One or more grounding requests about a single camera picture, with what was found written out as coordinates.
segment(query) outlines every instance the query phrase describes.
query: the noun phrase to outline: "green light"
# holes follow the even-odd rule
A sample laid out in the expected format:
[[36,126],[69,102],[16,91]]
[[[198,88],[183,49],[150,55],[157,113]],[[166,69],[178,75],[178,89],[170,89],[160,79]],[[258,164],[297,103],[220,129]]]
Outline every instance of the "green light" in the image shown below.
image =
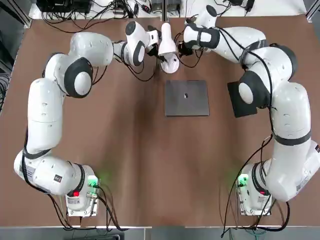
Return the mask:
[[99,180],[95,175],[88,176],[88,186],[89,187],[98,187],[99,186],[98,182],[99,182]]
[[238,177],[238,182],[239,182],[240,185],[246,186],[248,179],[249,179],[249,175],[248,174],[241,174]]

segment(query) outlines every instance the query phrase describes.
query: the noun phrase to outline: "lamp base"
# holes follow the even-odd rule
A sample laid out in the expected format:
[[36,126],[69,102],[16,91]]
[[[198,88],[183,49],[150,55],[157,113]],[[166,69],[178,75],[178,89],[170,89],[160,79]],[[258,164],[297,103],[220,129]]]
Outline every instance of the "lamp base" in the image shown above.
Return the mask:
[[173,74],[179,69],[179,59],[176,54],[174,54],[170,59],[161,62],[162,70],[167,74]]

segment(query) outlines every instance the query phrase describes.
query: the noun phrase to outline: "white lamp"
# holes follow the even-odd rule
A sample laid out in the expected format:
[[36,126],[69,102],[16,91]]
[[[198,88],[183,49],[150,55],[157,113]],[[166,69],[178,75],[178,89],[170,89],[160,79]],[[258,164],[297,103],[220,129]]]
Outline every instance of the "white lamp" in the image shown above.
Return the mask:
[[179,68],[178,52],[175,42],[171,36],[171,26],[168,22],[162,24],[162,41],[159,46],[158,55],[163,56],[166,61],[161,62],[162,70],[167,74],[175,73]]

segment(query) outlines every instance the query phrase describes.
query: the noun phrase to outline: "robotic arm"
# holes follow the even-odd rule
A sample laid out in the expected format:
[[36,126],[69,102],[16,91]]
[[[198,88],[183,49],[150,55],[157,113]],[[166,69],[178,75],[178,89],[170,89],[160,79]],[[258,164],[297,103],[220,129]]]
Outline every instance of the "robotic arm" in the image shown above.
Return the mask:
[[62,137],[65,96],[86,97],[93,85],[93,67],[108,66],[113,58],[137,67],[154,45],[157,30],[145,31],[137,22],[126,26],[127,41],[112,42],[92,32],[73,35],[68,54],[55,53],[43,78],[32,82],[28,97],[26,143],[14,161],[14,171],[47,193],[63,196],[70,216],[95,216],[98,179],[91,167],[53,156]]
[[246,71],[238,82],[238,93],[248,106],[266,108],[272,98],[272,158],[246,165],[237,180],[241,214],[260,215],[263,209],[266,214],[270,195],[289,201],[320,167],[320,147],[311,140],[308,94],[302,85],[289,82],[297,69],[292,50],[267,45],[265,35],[254,28],[216,27],[216,18],[214,8],[207,5],[194,22],[186,24],[179,51],[184,55],[190,49],[204,49],[241,64]]

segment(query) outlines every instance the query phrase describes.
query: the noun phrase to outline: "brown table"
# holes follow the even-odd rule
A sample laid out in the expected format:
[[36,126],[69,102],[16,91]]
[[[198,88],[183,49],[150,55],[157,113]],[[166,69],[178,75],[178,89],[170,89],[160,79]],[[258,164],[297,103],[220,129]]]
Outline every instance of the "brown table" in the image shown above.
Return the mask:
[[[161,26],[159,19],[137,21],[144,27]],[[91,31],[113,41],[124,40],[127,22],[111,20]],[[170,23],[173,36],[183,29],[183,19]],[[223,17],[217,26],[257,28],[269,43],[286,45],[295,52],[299,66],[292,81],[308,91],[312,138],[320,143],[320,48],[306,17]],[[59,27],[77,30],[72,23]],[[0,226],[60,225],[50,200],[28,187],[14,173],[13,163],[23,147],[30,83],[41,77],[51,53],[69,51],[70,38],[71,34],[52,29],[41,20],[33,21],[25,32],[0,118]],[[191,65],[196,59],[191,56],[185,61]],[[146,56],[145,64],[143,78],[152,74],[155,59]],[[219,202],[224,215],[228,186],[270,133],[267,110],[234,117],[227,82],[237,81],[242,74],[239,65],[211,53],[193,69],[181,65],[175,74],[158,72],[149,82],[140,82],[124,65],[113,61],[88,97],[66,99],[63,137],[53,153],[93,167],[113,192],[122,226],[222,226]],[[166,80],[206,80],[210,116],[165,117]],[[271,156],[271,145],[264,151],[265,158]],[[317,173],[290,201],[289,225],[320,226],[319,182]],[[235,225],[231,211],[227,219],[228,225]],[[252,217],[240,218],[240,224],[251,223]],[[261,223],[280,225],[277,208]],[[82,224],[105,225],[105,209],[100,206],[98,217],[84,219]]]

